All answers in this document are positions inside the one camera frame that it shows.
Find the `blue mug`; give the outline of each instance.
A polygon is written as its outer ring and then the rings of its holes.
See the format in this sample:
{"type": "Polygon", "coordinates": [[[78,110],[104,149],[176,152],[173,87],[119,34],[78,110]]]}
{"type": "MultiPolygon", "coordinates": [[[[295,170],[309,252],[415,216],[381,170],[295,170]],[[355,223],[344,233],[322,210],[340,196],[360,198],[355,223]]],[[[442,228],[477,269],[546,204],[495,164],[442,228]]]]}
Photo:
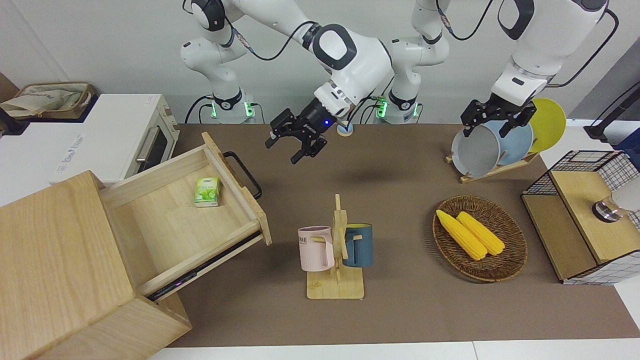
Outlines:
{"type": "Polygon", "coordinates": [[[373,265],[373,226],[371,224],[348,224],[344,239],[349,258],[342,260],[343,264],[354,268],[373,265]]]}

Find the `yellow plate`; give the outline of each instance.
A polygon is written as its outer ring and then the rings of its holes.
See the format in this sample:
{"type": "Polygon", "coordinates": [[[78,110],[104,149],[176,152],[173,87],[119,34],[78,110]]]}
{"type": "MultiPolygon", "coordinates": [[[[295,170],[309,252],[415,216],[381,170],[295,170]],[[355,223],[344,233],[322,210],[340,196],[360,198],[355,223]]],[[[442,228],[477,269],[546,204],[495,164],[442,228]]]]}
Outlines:
{"type": "Polygon", "coordinates": [[[550,99],[533,99],[538,110],[531,118],[533,136],[536,139],[531,152],[541,152],[560,141],[566,128],[566,115],[562,107],[550,99]]]}

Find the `white oven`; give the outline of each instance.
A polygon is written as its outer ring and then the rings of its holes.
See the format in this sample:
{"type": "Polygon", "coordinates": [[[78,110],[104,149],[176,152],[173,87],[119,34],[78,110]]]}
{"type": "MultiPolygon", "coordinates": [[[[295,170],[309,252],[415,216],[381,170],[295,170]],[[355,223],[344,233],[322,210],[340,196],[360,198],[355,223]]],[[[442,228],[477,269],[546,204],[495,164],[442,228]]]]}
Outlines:
{"type": "Polygon", "coordinates": [[[51,184],[86,170],[117,183],[168,160],[180,134],[161,94],[103,94],[74,131],[51,184]]]}

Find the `pink mug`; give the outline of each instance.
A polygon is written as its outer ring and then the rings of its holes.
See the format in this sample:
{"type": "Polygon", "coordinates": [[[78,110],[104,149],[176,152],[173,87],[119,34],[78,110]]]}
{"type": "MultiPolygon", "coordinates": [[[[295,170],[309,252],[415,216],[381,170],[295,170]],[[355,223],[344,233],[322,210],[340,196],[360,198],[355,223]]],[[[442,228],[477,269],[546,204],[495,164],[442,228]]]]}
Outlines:
{"type": "Polygon", "coordinates": [[[308,226],[298,229],[298,244],[302,270],[325,271],[335,265],[331,227],[308,226]]]}

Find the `oven door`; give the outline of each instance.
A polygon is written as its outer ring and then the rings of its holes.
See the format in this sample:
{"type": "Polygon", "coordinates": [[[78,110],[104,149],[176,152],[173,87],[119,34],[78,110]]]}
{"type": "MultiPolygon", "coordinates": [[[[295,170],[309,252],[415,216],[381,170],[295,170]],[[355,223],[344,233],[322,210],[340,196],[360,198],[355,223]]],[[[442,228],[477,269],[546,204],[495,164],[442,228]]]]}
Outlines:
{"type": "Polygon", "coordinates": [[[166,153],[168,148],[173,148],[173,138],[167,138],[160,125],[150,127],[144,139],[140,152],[136,156],[139,165],[138,173],[148,168],[152,168],[168,159],[166,153]]]}

